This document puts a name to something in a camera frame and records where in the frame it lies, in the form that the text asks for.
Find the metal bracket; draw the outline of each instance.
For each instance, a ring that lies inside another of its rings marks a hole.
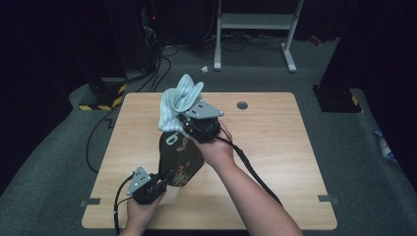
[[[319,202],[330,202],[332,205],[338,205],[340,201],[338,198],[333,198],[331,195],[318,195]]]
[[[142,166],[139,165],[138,168],[136,168],[135,175],[133,176],[132,182],[128,188],[128,191],[126,192],[126,195],[132,195],[132,193],[140,189],[149,181],[150,176],[147,174],[144,168],[142,168]]]
[[[210,105],[209,103],[200,100],[196,105],[191,107],[183,115],[197,120],[208,119],[223,116],[224,112]]]

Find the forearm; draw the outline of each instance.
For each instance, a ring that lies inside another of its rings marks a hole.
[[[215,171],[252,236],[302,235],[285,209],[236,164]]]

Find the white metal stand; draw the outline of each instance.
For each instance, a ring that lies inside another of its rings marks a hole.
[[[221,70],[221,30],[222,29],[259,29],[288,30],[287,40],[281,43],[288,70],[297,72],[289,47],[300,18],[304,0],[299,0],[294,14],[222,14],[221,0],[218,0],[217,31],[214,52],[214,70]]]

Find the person's right hand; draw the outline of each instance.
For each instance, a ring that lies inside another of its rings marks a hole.
[[[218,122],[220,123],[220,127],[222,129],[220,130],[218,136],[226,140],[229,140],[230,138],[230,142],[232,142],[232,135],[227,130],[224,123],[220,120]],[[233,147],[229,144],[217,139],[214,139],[211,143],[204,144],[200,144],[195,139],[193,139],[193,142],[196,144],[197,148],[199,148],[205,161],[214,170],[217,170],[219,167],[235,163],[233,159]]]

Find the handheld controller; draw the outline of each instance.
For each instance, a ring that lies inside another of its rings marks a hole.
[[[220,133],[217,117],[223,115],[223,111],[200,100],[192,108],[181,113],[179,120],[184,125],[184,131],[203,144],[209,143]]]

